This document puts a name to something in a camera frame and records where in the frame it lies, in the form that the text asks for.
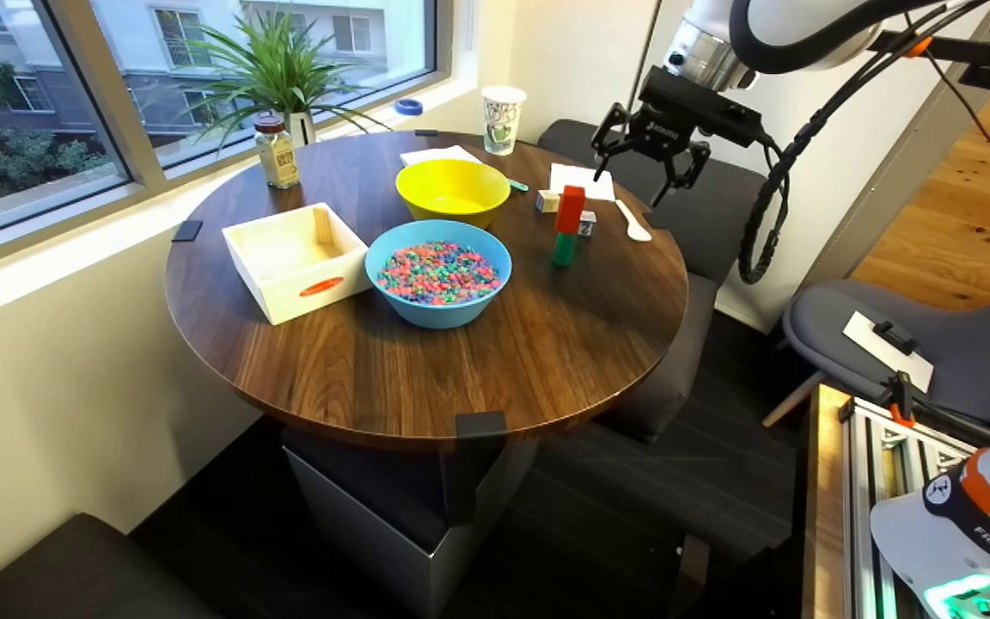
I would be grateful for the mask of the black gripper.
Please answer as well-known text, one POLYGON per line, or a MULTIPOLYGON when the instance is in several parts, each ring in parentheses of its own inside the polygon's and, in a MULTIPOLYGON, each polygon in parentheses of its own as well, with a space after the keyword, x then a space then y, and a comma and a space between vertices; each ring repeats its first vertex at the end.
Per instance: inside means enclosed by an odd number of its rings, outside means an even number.
POLYGON ((657 106, 627 110, 621 104, 613 104, 590 134, 595 174, 608 173, 608 163, 627 149, 627 142, 637 153, 665 163, 666 180, 649 201, 652 209, 671 188, 692 188, 713 158, 713 149, 696 138, 696 125, 689 116, 675 116, 657 106), (689 153, 689 165, 679 173, 666 158, 679 158, 680 153, 689 153))

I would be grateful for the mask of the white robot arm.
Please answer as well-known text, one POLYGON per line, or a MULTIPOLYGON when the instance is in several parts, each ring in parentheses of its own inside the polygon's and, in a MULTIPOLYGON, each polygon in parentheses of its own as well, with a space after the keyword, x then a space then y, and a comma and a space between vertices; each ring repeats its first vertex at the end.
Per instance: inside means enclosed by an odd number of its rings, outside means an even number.
POLYGON ((769 174, 761 202, 789 201, 791 167, 830 116, 897 60, 918 54, 939 32, 985 0, 692 0, 657 64, 634 86, 628 104, 613 104, 590 134, 600 173, 617 156, 640 153, 665 165, 665 185, 692 185, 710 153, 698 134, 761 146, 769 174), (755 75, 865 61, 778 146, 755 110, 734 101, 755 75))

